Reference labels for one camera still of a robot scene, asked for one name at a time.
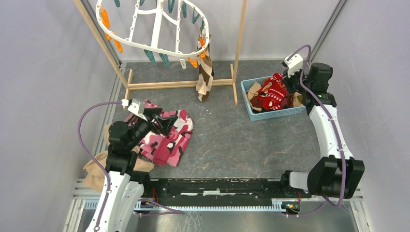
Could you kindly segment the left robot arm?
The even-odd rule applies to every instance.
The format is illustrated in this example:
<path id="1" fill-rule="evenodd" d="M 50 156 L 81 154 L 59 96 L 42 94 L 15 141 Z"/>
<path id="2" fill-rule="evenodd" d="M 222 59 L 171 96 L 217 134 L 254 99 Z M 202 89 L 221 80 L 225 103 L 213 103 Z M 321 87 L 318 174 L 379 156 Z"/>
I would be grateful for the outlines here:
<path id="1" fill-rule="evenodd" d="M 176 115 L 161 117 L 157 109 L 145 109 L 130 126 L 116 121 L 109 127 L 109 146 L 102 193 L 87 227 L 88 232 L 123 232 L 141 197 L 148 196 L 152 184 L 148 172 L 134 170 L 137 153 L 133 148 L 149 132 L 169 135 Z"/>

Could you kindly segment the white clip hanger frame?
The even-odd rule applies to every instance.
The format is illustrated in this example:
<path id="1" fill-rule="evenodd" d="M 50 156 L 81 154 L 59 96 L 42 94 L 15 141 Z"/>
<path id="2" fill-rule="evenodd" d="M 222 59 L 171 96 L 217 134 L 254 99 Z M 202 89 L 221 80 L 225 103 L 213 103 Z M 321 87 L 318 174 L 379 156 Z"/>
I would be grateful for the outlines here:
<path id="1" fill-rule="evenodd" d="M 178 58 L 194 58 L 194 57 L 199 57 L 202 51 L 202 49 L 196 49 L 195 51 L 191 53 L 183 53 L 182 51 L 179 50 L 179 44 L 180 44 L 180 35 L 181 35 L 181 19 L 187 17 L 187 8 L 191 7 L 193 12 L 192 12 L 192 23 L 195 24 L 198 19 L 201 19 L 201 27 L 200 27 L 200 36 L 199 37 L 207 37 L 206 39 L 206 44 L 205 46 L 207 47 L 210 43 L 211 35 L 209 33 L 209 24 L 206 16 L 204 13 L 192 2 L 189 0 L 157 0 L 156 1 L 156 7 L 150 10 L 142 10 L 141 7 L 143 6 L 144 1 L 143 0 L 138 0 L 135 5 L 134 5 L 134 13 L 132 15 L 132 24 L 130 26 L 130 33 L 126 38 L 122 38 L 118 35 L 116 35 L 112 30 L 107 29 L 100 17 L 99 13 L 99 7 L 103 7 L 103 0 L 98 0 L 96 3 L 96 18 L 98 25 L 100 28 L 104 31 L 104 34 L 106 38 L 109 41 L 114 41 L 114 44 L 116 45 L 117 51 L 122 53 L 123 48 L 122 45 L 128 45 L 140 49 L 146 49 L 150 50 L 153 53 L 162 53 L 162 54 L 167 54 L 168 56 L 173 56 L 173 57 L 178 57 Z M 139 15 L 154 15 L 155 20 L 153 22 L 153 32 L 151 35 L 151 43 L 150 44 L 143 44 L 143 43 L 138 43 L 134 42 L 133 36 L 136 32 L 136 22 L 137 18 Z M 173 41 L 175 42 L 175 48 L 174 50 L 166 50 L 163 48 L 159 48 L 159 39 L 161 36 L 161 25 L 162 21 L 166 19 L 168 22 L 170 22 L 174 26 L 174 31 L 175 31 L 175 38 Z"/>

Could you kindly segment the red white patterned sock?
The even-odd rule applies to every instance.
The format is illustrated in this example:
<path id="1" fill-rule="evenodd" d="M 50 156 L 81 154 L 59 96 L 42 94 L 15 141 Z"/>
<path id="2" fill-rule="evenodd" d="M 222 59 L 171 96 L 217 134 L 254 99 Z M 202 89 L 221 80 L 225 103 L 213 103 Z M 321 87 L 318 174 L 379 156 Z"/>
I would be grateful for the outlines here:
<path id="1" fill-rule="evenodd" d="M 282 74 L 274 73 L 265 79 L 262 87 L 258 90 L 257 98 L 262 102 L 264 110 L 276 111 L 289 107 L 290 95 L 282 80 Z"/>

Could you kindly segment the white clothespin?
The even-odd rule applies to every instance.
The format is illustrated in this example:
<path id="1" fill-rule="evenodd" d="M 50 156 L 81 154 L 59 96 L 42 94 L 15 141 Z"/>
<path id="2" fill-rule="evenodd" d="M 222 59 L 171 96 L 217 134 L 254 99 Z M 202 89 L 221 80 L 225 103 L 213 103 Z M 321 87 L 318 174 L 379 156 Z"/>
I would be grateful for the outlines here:
<path id="1" fill-rule="evenodd" d="M 186 69 L 186 68 L 187 68 L 186 61 L 185 61 L 183 58 L 181 58 L 181 59 L 179 60 L 179 62 L 180 62 L 180 65 L 181 65 L 181 68 L 182 68 L 182 69 Z"/>

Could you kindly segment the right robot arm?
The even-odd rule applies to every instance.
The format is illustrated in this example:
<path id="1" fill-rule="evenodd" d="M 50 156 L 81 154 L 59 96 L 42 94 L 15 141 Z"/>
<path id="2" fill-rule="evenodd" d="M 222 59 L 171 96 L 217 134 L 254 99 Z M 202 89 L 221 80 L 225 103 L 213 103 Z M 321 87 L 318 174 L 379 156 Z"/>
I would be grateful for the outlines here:
<path id="1" fill-rule="evenodd" d="M 309 172 L 287 170 L 281 177 L 279 191 L 292 197 L 299 189 L 311 195 L 350 199 L 364 174 L 363 161 L 353 157 L 343 138 L 338 120 L 337 103 L 327 91 L 333 68 L 313 63 L 308 74 L 301 65 L 283 63 L 283 82 L 291 93 L 300 93 L 302 104 L 312 121 L 320 146 L 320 160 Z"/>

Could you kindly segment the orange clothespin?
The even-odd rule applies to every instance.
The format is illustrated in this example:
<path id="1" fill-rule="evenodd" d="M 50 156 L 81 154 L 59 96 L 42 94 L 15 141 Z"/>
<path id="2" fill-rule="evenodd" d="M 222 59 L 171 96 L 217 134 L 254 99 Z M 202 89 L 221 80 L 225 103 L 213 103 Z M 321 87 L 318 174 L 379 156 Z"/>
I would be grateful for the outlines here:
<path id="1" fill-rule="evenodd" d="M 102 21 L 103 25 L 104 25 L 107 29 L 109 29 L 109 28 L 110 28 L 110 21 L 109 21 L 109 17 L 108 17 L 107 11 L 106 11 L 102 6 L 100 6 L 100 7 L 99 7 L 99 13 L 100 13 L 100 17 L 101 17 L 101 21 Z"/>
<path id="2" fill-rule="evenodd" d="M 188 61 L 189 61 L 189 63 L 190 63 L 194 68 L 197 68 L 197 67 L 198 67 L 198 59 L 197 59 L 197 57 L 194 57 L 194 58 L 188 57 Z"/>
<path id="3" fill-rule="evenodd" d="M 200 58 L 202 59 L 202 60 L 204 60 L 205 59 L 205 57 L 206 57 L 206 46 L 205 46 L 205 44 L 206 44 L 206 39 L 207 39 L 207 37 L 199 37 L 198 38 L 198 49 L 204 49 L 203 51 L 202 51 L 202 53 L 200 54 Z"/>

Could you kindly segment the tan brown striped sock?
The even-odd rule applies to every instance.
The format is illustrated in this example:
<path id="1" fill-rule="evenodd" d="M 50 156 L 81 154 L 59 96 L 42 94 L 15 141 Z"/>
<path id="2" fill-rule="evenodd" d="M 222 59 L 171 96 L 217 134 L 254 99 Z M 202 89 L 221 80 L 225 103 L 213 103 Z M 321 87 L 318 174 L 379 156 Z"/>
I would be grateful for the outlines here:
<path id="1" fill-rule="evenodd" d="M 198 59 L 199 76 L 195 89 L 201 102 L 205 102 L 208 99 L 214 80 L 213 62 L 210 57 L 209 47 L 208 45 L 205 50 L 205 57 Z"/>

